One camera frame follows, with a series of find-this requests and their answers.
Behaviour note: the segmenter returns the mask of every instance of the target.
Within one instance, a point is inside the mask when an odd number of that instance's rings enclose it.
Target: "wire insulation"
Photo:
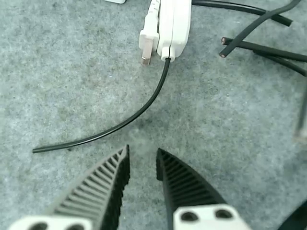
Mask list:
[[[195,6],[206,6],[206,7],[214,7],[214,8],[223,8],[228,10],[235,10],[240,12],[252,13],[256,15],[264,15],[267,11],[254,7],[248,6],[244,4],[234,3],[234,2],[227,2],[227,1],[215,1],[215,0],[192,0],[192,5]],[[293,22],[291,19],[283,17],[281,15],[274,15],[272,16],[272,20],[281,23],[286,26],[290,26]]]
[[[226,45],[226,46],[229,45],[232,41],[233,41],[233,39],[228,38],[228,37],[222,38],[222,44]],[[283,50],[280,50],[280,49],[270,48],[270,47],[267,47],[267,46],[261,46],[261,45],[251,43],[251,42],[240,42],[237,47],[252,50],[252,51],[255,51],[257,53],[261,52],[262,54],[265,54],[265,55],[268,55],[268,56],[275,56],[275,57],[281,57],[281,58],[290,59],[290,60],[294,60],[294,61],[307,62],[307,56],[305,56],[305,55],[296,54],[296,53],[292,53],[292,52],[288,52],[288,51],[283,51]]]
[[[77,140],[77,141],[72,141],[69,143],[65,143],[65,144],[59,144],[59,145],[52,145],[52,146],[45,146],[45,147],[40,147],[40,148],[36,148],[32,150],[32,153],[39,153],[39,152],[47,152],[47,151],[53,151],[53,150],[60,150],[60,149],[66,149],[66,148],[70,148],[70,147],[74,147],[77,145],[82,145],[85,143],[89,143],[91,141],[106,137],[108,135],[110,135],[111,133],[114,133],[115,131],[125,127],[126,125],[130,124],[132,121],[134,121],[136,118],[138,118],[142,113],[144,113],[149,106],[155,101],[155,99],[157,98],[159,92],[162,89],[162,86],[165,82],[166,76],[167,76],[167,72],[168,72],[168,68],[169,68],[169,63],[170,63],[170,59],[167,58],[165,60],[165,65],[164,65],[164,69],[162,72],[162,76],[160,78],[160,81],[158,83],[157,88],[155,89],[153,95],[151,96],[151,98],[148,100],[148,102],[139,110],[137,111],[134,115],[132,115],[131,117],[129,117],[128,119],[126,119],[125,121],[121,122],[120,124],[102,132],[102,133],[98,133],[94,136],[88,137],[88,138],[84,138],[81,140]]]
[[[270,59],[272,61],[275,61],[285,67],[288,67],[289,69],[292,69],[294,70],[295,72],[298,72],[300,73],[301,75],[303,75],[304,77],[307,77],[307,71],[304,70],[303,68],[281,58],[281,57],[273,57],[273,56],[269,56],[269,55],[266,55],[266,54],[263,54],[261,52],[254,52],[255,54],[259,55],[259,56],[262,56],[264,58],[267,58],[267,59]]]
[[[286,6],[277,8],[273,11],[268,11],[264,15],[260,16],[258,19],[253,21],[248,27],[246,27],[241,33],[239,33],[234,40],[225,47],[221,52],[220,56],[225,58],[227,57],[253,30],[255,30],[261,23],[271,18],[276,14],[280,14],[294,8],[301,0],[292,0]]]

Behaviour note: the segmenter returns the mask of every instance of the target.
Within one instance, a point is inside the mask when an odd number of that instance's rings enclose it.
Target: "power cord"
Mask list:
[[[192,0],[192,5],[195,6],[206,6],[206,7],[214,7],[214,8],[223,8],[228,10],[235,10],[240,12],[246,13],[253,13],[256,15],[264,15],[267,11],[258,8],[255,6],[248,6],[244,4],[234,3],[234,2],[227,2],[227,1],[215,1],[215,0]],[[290,26],[293,22],[291,19],[286,18],[282,15],[274,15],[271,17],[272,20],[281,23],[286,26]]]
[[[248,27],[246,27],[241,33],[239,33],[233,41],[220,52],[222,58],[227,57],[254,29],[256,29],[261,23],[271,18],[276,14],[280,14],[294,8],[301,0],[292,0],[289,4],[277,8],[273,11],[268,11],[255,21],[253,21]]]
[[[44,146],[44,147],[36,148],[36,149],[32,150],[32,153],[47,152],[47,151],[53,151],[53,150],[61,150],[61,149],[67,149],[67,148],[70,148],[70,147],[86,144],[86,143],[89,143],[91,141],[94,141],[94,140],[106,137],[106,136],[110,135],[111,133],[114,133],[117,130],[125,127],[128,124],[130,124],[132,121],[134,121],[140,115],[142,115],[149,108],[149,106],[151,106],[151,104],[155,101],[155,99],[159,95],[159,93],[160,93],[160,91],[162,89],[162,86],[163,86],[163,84],[165,82],[167,73],[168,73],[168,68],[169,68],[170,61],[171,61],[171,59],[169,59],[169,58],[167,58],[165,60],[164,69],[163,69],[163,72],[162,72],[162,75],[161,75],[161,78],[160,78],[160,81],[158,83],[157,88],[155,89],[153,95],[148,100],[148,102],[141,109],[139,109],[139,111],[137,111],[134,115],[132,115],[131,117],[129,117],[125,121],[121,122],[120,124],[110,128],[110,129],[108,129],[106,131],[103,131],[102,133],[98,133],[98,134],[93,135],[93,136],[88,137],[88,138],[84,138],[84,139],[81,139],[81,140],[76,140],[76,141],[72,141],[72,142],[68,142],[68,143],[64,143],[64,144]]]

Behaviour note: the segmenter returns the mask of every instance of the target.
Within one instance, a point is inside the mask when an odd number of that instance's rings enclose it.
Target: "gray carpet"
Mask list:
[[[289,0],[237,0],[275,9]],[[307,152],[293,132],[306,79],[249,51],[218,56],[257,18],[192,7],[188,44],[171,63],[157,100],[104,139],[33,155],[83,138],[137,111],[163,62],[140,65],[139,31],[148,1],[0,0],[0,228],[40,214],[72,179],[125,144],[131,150],[119,229],[166,230],[161,147],[203,175],[254,230],[274,230],[307,198]],[[307,1],[268,20],[246,41],[307,54]],[[307,64],[299,63],[307,69]]]

